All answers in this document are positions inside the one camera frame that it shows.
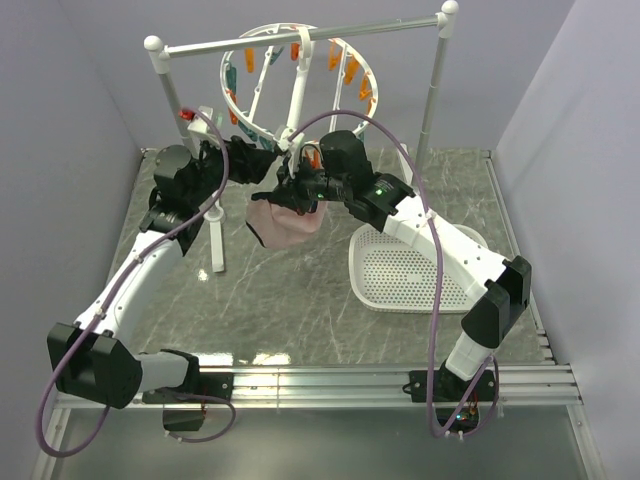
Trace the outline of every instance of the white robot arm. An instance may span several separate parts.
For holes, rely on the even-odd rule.
[[[282,153],[258,150],[237,138],[227,147],[231,179],[241,183],[259,183]],[[475,243],[432,210],[425,212],[411,187],[393,175],[373,172],[362,142],[351,132],[326,135],[320,141],[320,150],[324,168],[313,169],[302,159],[295,178],[289,175],[285,158],[278,170],[278,186],[269,193],[269,201],[296,211],[309,211],[318,199],[343,202],[355,218],[435,261],[436,248],[428,226],[428,220],[433,220],[442,244],[444,271],[476,302],[462,320],[464,331],[440,369],[436,386],[436,390],[440,389],[439,397],[459,400],[464,386],[527,307],[530,265],[521,257],[507,261]],[[182,146],[159,152],[154,175],[157,188],[151,208],[122,269],[139,260],[138,253],[160,236],[197,212],[203,198],[220,185],[217,163],[219,149],[207,144],[198,159]],[[247,165],[256,164],[260,166],[247,169]],[[189,175],[191,169],[199,174]],[[137,393],[149,390],[169,388],[200,393],[197,357],[173,350],[133,355],[127,344],[152,293],[187,252],[201,224],[195,223],[178,237],[165,240],[139,262],[108,310],[101,312],[103,320],[64,368],[57,381],[60,391],[115,408],[125,407]],[[114,281],[105,292],[111,290]],[[73,325],[57,324],[52,329],[48,346],[54,368],[80,332],[89,326],[105,295]]]

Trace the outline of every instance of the white plastic basket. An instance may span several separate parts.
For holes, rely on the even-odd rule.
[[[480,245],[487,242],[472,228],[456,228]],[[360,227],[349,244],[349,278],[358,299],[371,310],[423,313],[433,310],[436,266],[413,248],[369,225]],[[473,306],[446,274],[440,311],[461,313]]]

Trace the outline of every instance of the gray wall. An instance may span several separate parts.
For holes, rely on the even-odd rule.
[[[602,6],[576,1],[500,141],[498,173],[610,478],[637,479],[640,4]]]
[[[53,0],[2,2],[0,112],[0,476],[21,480],[47,332],[101,290],[140,151]]]
[[[330,26],[432,15],[442,1],[60,0],[60,3],[94,56],[138,144],[162,146],[178,137],[160,83],[142,47],[147,35],[159,35],[171,45],[222,40],[276,21]],[[573,0],[460,0],[460,4],[433,144],[494,148]],[[413,145],[417,143],[436,39],[435,28],[352,39],[379,80],[377,118]],[[312,65],[313,79],[308,86],[303,118],[331,106],[325,93],[332,91],[335,80],[326,70],[328,47],[323,47],[317,63]],[[219,55],[173,63],[183,103],[223,105],[217,74],[219,63]],[[258,118],[265,123],[271,121],[266,126],[272,129],[282,122],[274,122],[271,115],[286,119],[282,102],[288,105],[293,85],[293,76],[288,76],[294,67],[292,63],[284,57],[279,60],[276,64],[279,69],[274,70],[279,75],[269,76],[272,82],[268,82],[263,95],[269,93],[272,98]],[[255,78],[242,79],[247,86],[255,85]],[[246,98],[240,95],[241,101]]]

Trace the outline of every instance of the purple cable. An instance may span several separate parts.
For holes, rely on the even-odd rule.
[[[298,127],[298,129],[295,132],[289,135],[288,140],[292,141],[295,137],[297,137],[300,133],[302,133],[304,130],[309,128],[314,123],[327,117],[333,117],[335,115],[347,115],[350,117],[357,117],[362,120],[365,120],[369,122],[371,125],[373,125],[374,127],[376,127],[378,130],[380,130],[382,133],[384,133],[387,136],[387,138],[391,140],[391,143],[393,143],[396,149],[400,152],[404,160],[407,162],[407,165],[409,165],[411,172],[413,172],[413,178],[416,179],[416,183],[418,184],[418,191],[420,192],[422,207],[424,208],[425,213],[427,213],[430,210],[430,207],[429,207],[429,202],[427,201],[427,192],[425,190],[420,172],[418,172],[418,168],[416,167],[413,160],[411,160],[411,157],[409,156],[409,154],[404,150],[404,148],[402,148],[400,141],[385,126],[383,126],[377,120],[374,120],[373,118],[370,118],[365,114],[357,112],[355,110],[332,110],[330,112],[322,113],[317,117],[313,117],[311,120],[308,120],[307,122],[303,123],[301,127]],[[456,407],[451,417],[449,417],[449,420],[447,421],[445,426],[442,427],[441,429],[438,428],[433,422],[433,381],[434,381],[434,370],[435,370],[435,361],[436,361],[435,346],[436,346],[436,338],[438,334],[438,318],[440,314],[440,300],[442,298],[442,283],[444,278],[444,268],[443,268],[444,258],[442,254],[442,244],[440,243],[440,237],[438,235],[438,231],[436,230],[436,226],[435,226],[435,223],[433,222],[433,219],[429,218],[427,223],[429,225],[429,229],[431,230],[431,235],[433,236],[433,242],[436,247],[436,291],[435,291],[435,298],[433,300],[433,312],[431,316],[431,331],[429,335],[429,353],[428,353],[429,365],[427,369],[427,423],[429,424],[431,434],[434,437],[442,437],[449,431],[449,428],[451,427],[451,425],[453,425],[453,422],[456,419],[456,415],[460,413],[460,411],[464,408],[464,404],[467,402],[469,395],[475,388],[476,384],[480,380],[480,377],[482,376],[485,369],[487,368],[487,365],[492,359],[493,359],[493,364],[495,366],[496,392],[493,399],[493,403],[491,404],[491,409],[489,410],[489,414],[487,415],[487,417],[485,417],[484,421],[480,422],[480,424],[471,432],[465,434],[468,436],[476,433],[481,428],[483,428],[486,425],[487,420],[493,416],[496,405],[498,403],[498,362],[493,356],[487,357],[483,365],[476,372],[475,376],[473,377],[473,380],[471,381],[471,384],[467,388],[467,391],[465,392],[464,396],[460,400],[460,403]]]
[[[233,424],[236,421],[236,416],[237,416],[237,412],[236,412],[236,407],[233,406],[233,404],[228,401],[225,400],[224,398],[219,398],[219,397],[209,397],[207,395],[195,395],[192,393],[178,393],[178,392],[172,392],[171,390],[167,390],[167,389],[162,389],[162,391],[164,393],[168,393],[170,395],[173,395],[176,398],[186,398],[188,400],[200,400],[202,402],[210,402],[210,403],[219,403],[221,405],[226,405],[227,407],[229,407],[229,410],[231,410],[231,418],[229,419],[229,423],[227,423],[227,425],[220,430],[218,433],[214,434],[214,435],[210,435],[208,437],[203,437],[203,438],[187,438],[187,437],[182,437],[176,433],[173,432],[168,432],[169,436],[171,438],[175,438],[176,440],[180,441],[180,442],[184,442],[184,443],[205,443],[205,442],[210,442],[211,440],[215,440],[216,438],[220,438],[222,435],[224,435],[225,433],[227,433],[229,430],[231,430],[231,427],[233,427]]]
[[[187,109],[187,110],[191,110],[198,117],[200,117],[211,129],[213,134],[218,139],[218,142],[220,143],[220,150],[222,151],[222,160],[224,163],[222,182],[220,183],[220,187],[218,188],[218,190],[203,205],[203,209],[197,215],[191,217],[189,220],[187,220],[183,224],[174,228],[170,232],[164,234],[162,237],[158,238],[156,241],[151,243],[151,245],[149,245],[142,252],[140,252],[139,258],[141,260],[146,258],[162,242],[164,242],[165,240],[173,239],[182,230],[184,230],[185,228],[188,228],[194,222],[197,222],[199,219],[201,219],[204,216],[204,214],[207,213],[207,211],[211,209],[211,207],[213,207],[215,203],[218,201],[218,199],[220,198],[220,195],[222,195],[222,192],[227,186],[227,181],[229,180],[229,154],[227,152],[227,147],[224,143],[224,139],[222,138],[222,135],[220,134],[220,131],[216,128],[215,124],[209,119],[209,117],[203,114],[200,110],[195,110],[195,109]],[[42,423],[44,421],[44,411],[46,408],[47,400],[49,398],[49,395],[51,394],[51,390],[53,390],[53,387],[56,384],[56,381],[62,374],[62,370],[64,370],[64,368],[67,366],[67,364],[69,363],[73,355],[76,353],[78,348],[80,348],[80,345],[82,345],[82,342],[84,342],[84,340],[89,336],[89,334],[93,332],[93,330],[95,330],[95,328],[98,326],[98,323],[100,323],[104,315],[104,313],[102,312],[106,312],[109,309],[109,306],[115,299],[118,291],[124,284],[125,280],[127,279],[127,277],[129,277],[131,272],[133,272],[138,265],[140,264],[137,261],[133,261],[126,266],[122,274],[114,282],[113,287],[111,288],[111,290],[109,290],[109,293],[107,293],[104,299],[104,302],[102,303],[102,305],[100,305],[99,311],[96,312],[96,315],[93,317],[91,322],[89,322],[89,325],[87,325],[87,328],[80,334],[80,336],[73,343],[73,345],[71,345],[67,353],[64,354],[64,356],[62,357],[62,359],[60,360],[56,368],[53,370],[53,373],[51,374],[51,378],[47,382],[47,385],[44,389],[44,393],[42,394],[42,399],[40,400],[40,405],[38,406],[38,411],[36,414],[36,422],[35,422],[36,440],[38,442],[38,445],[42,449],[42,451],[45,452],[47,455],[50,455],[56,458],[65,458],[65,457],[70,457],[72,455],[75,455],[76,453],[84,450],[89,446],[89,444],[96,437],[96,435],[100,431],[100,428],[102,427],[102,424],[104,423],[104,420],[107,418],[107,414],[109,413],[109,408],[110,408],[108,406],[105,407],[102,414],[100,415],[100,419],[98,420],[98,425],[96,426],[96,429],[94,430],[94,432],[91,435],[89,435],[89,437],[86,440],[84,440],[80,445],[78,445],[75,448],[72,448],[71,450],[60,451],[60,450],[54,449],[51,445],[47,443],[47,440],[42,431]],[[221,403],[225,403],[226,405],[229,405],[233,411],[233,415],[232,415],[231,422],[227,427],[223,429],[220,435],[226,433],[231,428],[233,421],[235,420],[235,409],[228,402],[226,402],[226,400],[222,401]]]

